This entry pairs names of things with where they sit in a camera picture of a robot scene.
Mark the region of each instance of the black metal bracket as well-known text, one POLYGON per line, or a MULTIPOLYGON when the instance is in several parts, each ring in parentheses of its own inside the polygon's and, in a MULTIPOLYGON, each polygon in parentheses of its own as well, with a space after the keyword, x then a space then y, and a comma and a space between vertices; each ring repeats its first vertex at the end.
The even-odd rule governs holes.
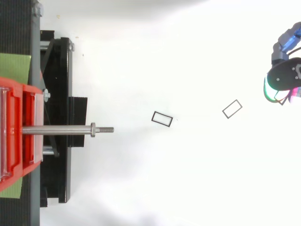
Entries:
MULTIPOLYGON (((72 97, 72 52, 69 38, 49 41, 47 50, 41 50, 41 71, 51 98, 45 103, 44 124, 85 125, 87 98, 72 97)), ((84 135, 44 136, 44 145, 56 146, 58 155, 44 155, 41 163, 40 206, 47 206, 47 198, 58 198, 59 203, 70 199, 71 147, 84 146, 84 135)))

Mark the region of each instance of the cable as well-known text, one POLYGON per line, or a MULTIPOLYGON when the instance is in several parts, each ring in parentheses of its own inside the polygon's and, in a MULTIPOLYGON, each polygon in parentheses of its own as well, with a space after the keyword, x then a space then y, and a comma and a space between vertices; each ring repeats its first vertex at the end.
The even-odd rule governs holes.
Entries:
POLYGON ((299 47, 299 48, 297 48, 297 49, 294 49, 293 51, 291 51, 289 54, 287 54, 288 56, 289 55, 291 55, 291 54, 293 54, 294 52, 297 52, 298 50, 300 50, 301 49, 301 47, 299 47))

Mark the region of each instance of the metal rod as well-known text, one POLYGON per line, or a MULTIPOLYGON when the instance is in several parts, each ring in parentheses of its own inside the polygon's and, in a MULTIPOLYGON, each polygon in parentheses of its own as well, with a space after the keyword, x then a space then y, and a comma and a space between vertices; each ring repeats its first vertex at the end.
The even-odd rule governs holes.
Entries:
POLYGON ((32 135, 85 135, 90 134, 95 137, 95 133, 113 133, 113 127, 96 127, 95 123, 91 126, 25 126, 23 134, 32 135))
POLYGON ((43 146, 43 155, 54 155, 55 152, 52 149, 52 146, 43 146))

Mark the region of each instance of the rectangle drawn on surface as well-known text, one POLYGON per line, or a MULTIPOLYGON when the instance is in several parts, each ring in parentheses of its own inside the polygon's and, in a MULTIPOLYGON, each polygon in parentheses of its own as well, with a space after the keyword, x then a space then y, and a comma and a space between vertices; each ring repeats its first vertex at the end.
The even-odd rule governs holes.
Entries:
POLYGON ((227 106, 222 112, 227 117, 227 119, 229 119, 240 109, 242 109, 242 105, 239 103, 238 100, 235 100, 229 106, 227 106))
POLYGON ((155 112, 151 120, 161 125, 170 127, 173 117, 155 112))

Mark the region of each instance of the rectangular outline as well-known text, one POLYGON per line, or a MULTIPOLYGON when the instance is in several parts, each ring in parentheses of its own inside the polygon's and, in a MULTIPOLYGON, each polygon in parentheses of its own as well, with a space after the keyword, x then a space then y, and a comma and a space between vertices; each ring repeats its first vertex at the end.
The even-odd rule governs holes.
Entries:
MULTIPOLYGON (((155 114, 156 114, 156 113, 161 114, 161 113, 155 111, 155 112, 154 112, 154 115, 152 116, 152 119, 151 119, 152 121, 154 121, 154 117, 155 117, 155 114)), ((154 122, 159 123, 159 124, 164 125, 164 126, 167 126, 167 127, 170 127, 171 122, 173 121, 173 117, 170 117, 170 116, 165 115, 165 114, 161 114, 161 115, 163 115, 163 116, 165 116, 165 117, 168 117, 168 118, 171 118, 169 125, 163 124, 163 123, 158 122, 158 121, 154 121, 154 122)))
POLYGON ((231 104, 229 104, 224 110, 222 110, 222 112, 224 113, 224 115, 227 117, 227 119, 231 118, 234 114, 236 114, 236 112, 238 112, 240 109, 242 109, 242 105, 240 104, 240 102, 236 99, 235 101, 233 101, 231 104), (230 107, 232 104, 234 104, 234 102, 237 101, 237 103, 239 104, 240 108, 235 111, 232 115, 230 115, 229 117, 226 115, 225 110, 230 107))
POLYGON ((292 94, 293 90, 290 90, 290 92, 287 94, 286 98, 282 99, 282 102, 280 100, 277 100, 275 97, 277 96, 277 94, 279 93, 279 91, 277 91, 277 93, 274 96, 274 99, 281 104, 281 106, 283 106, 286 102, 286 100, 288 99, 288 96, 292 94))

